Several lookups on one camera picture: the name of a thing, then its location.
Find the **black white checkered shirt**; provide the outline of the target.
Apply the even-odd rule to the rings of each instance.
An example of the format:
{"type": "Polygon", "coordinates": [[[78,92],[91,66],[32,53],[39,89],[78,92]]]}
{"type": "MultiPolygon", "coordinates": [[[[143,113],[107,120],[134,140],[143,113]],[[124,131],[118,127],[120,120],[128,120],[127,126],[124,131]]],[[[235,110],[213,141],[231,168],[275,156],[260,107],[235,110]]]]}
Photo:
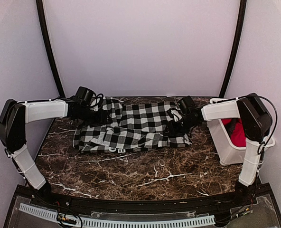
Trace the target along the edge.
{"type": "Polygon", "coordinates": [[[104,97],[102,110],[107,111],[111,123],[101,126],[82,123],[77,127],[73,147],[80,153],[140,152],[192,144],[186,133],[175,136],[166,133],[167,125],[175,119],[168,111],[179,110],[173,101],[131,105],[104,97]]]}

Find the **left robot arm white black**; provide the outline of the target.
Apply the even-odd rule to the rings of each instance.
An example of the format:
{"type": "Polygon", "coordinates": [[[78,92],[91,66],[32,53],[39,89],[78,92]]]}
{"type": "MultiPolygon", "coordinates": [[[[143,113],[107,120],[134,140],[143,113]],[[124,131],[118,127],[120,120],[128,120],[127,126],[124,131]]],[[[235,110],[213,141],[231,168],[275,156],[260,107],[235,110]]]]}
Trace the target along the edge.
{"type": "Polygon", "coordinates": [[[104,125],[112,119],[106,110],[97,111],[84,102],[74,99],[57,98],[49,100],[6,101],[0,115],[0,140],[6,155],[12,159],[18,173],[28,184],[38,190],[37,200],[45,207],[52,207],[56,198],[50,193],[51,186],[39,171],[31,157],[26,140],[26,124],[54,118],[72,118],[86,122],[88,125],[104,125]]]}

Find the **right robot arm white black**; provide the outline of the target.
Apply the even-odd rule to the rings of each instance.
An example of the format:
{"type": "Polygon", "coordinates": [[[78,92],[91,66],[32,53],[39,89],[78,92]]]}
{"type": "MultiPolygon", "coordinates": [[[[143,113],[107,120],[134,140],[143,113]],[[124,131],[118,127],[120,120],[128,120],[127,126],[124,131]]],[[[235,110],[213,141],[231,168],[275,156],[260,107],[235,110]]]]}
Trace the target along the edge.
{"type": "Polygon", "coordinates": [[[256,178],[263,164],[265,147],[272,138],[278,118],[272,118],[263,103],[265,97],[256,93],[232,98],[213,98],[204,106],[195,106],[190,96],[179,100],[179,116],[174,109],[168,111],[173,118],[168,122],[166,133],[171,136],[188,133],[203,123],[222,119],[240,119],[246,137],[243,167],[231,195],[231,202],[241,206],[250,201],[256,189],[256,178]]]}

